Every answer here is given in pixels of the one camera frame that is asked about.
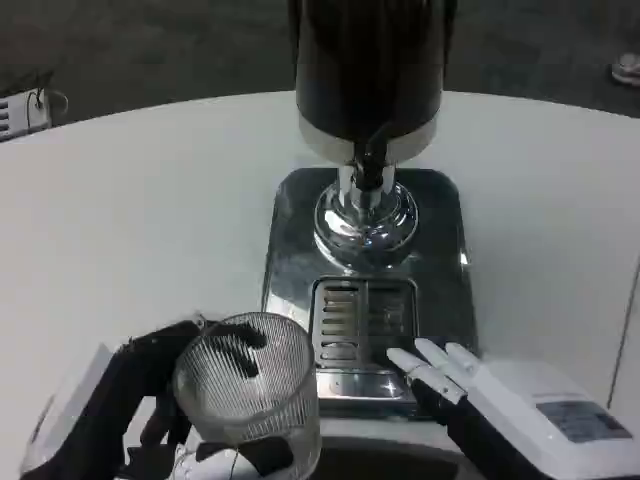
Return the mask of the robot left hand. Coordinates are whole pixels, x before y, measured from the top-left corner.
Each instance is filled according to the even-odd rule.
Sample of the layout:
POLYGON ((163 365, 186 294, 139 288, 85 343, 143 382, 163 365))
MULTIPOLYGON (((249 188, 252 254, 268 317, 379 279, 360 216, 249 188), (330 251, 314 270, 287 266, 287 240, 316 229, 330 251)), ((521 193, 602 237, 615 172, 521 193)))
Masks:
POLYGON ((131 337, 116 349, 100 345, 70 389, 50 397, 18 478, 275 479, 290 472, 294 454, 281 435, 188 447, 192 424, 170 381, 179 356, 208 328, 241 372, 257 374, 245 350, 265 346, 265 335, 202 315, 131 337))

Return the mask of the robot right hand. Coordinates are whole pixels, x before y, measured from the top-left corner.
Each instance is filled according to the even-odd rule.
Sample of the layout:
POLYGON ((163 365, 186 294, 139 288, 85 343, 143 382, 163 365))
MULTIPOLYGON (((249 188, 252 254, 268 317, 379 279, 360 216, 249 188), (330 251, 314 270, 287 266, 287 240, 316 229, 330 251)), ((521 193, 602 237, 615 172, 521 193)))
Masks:
POLYGON ((636 479, 639 436, 555 367, 417 338, 387 358, 486 479, 636 479))

